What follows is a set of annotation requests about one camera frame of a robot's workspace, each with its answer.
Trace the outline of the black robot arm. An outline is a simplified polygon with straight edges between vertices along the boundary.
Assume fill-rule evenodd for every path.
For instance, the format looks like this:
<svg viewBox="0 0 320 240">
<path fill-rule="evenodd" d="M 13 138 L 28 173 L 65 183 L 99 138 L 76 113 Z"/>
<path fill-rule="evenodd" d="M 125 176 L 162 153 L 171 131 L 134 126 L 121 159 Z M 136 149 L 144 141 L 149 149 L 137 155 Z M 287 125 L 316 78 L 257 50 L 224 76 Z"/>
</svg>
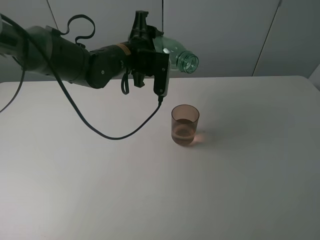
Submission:
<svg viewBox="0 0 320 240">
<path fill-rule="evenodd" d="M 163 32 L 147 24 L 148 14 L 147 11 L 136 11 L 127 41 L 91 51 L 79 41 L 91 39 L 95 31 L 90 35 L 77 36 L 74 42 L 65 39 L 63 32 L 50 26 L 33 26 L 27 28 L 26 32 L 41 47 L 62 80 L 101 89 L 126 70 L 138 68 L 138 50 L 155 49 L 153 40 L 162 36 Z M 54 75 L 48 62 L 30 40 L 25 39 L 17 28 L 4 22 L 0 24 L 0 53 L 16 58 L 27 72 Z"/>
</svg>

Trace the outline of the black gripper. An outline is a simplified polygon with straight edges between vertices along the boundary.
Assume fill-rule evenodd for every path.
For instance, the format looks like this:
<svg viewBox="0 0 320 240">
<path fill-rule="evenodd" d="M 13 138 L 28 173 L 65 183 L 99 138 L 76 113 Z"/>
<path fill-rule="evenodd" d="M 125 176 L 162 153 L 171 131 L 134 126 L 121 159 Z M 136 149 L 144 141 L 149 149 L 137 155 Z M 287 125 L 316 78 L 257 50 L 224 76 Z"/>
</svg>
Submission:
<svg viewBox="0 0 320 240">
<path fill-rule="evenodd" d="M 151 63 L 149 53 L 155 51 L 154 39 L 164 35 L 154 26 L 147 24 L 149 12 L 137 10 L 132 25 L 131 32 L 128 37 L 129 45 L 132 52 L 131 74 L 133 76 L 134 86 L 141 88 L 144 84 L 145 76 L 150 75 Z"/>
</svg>

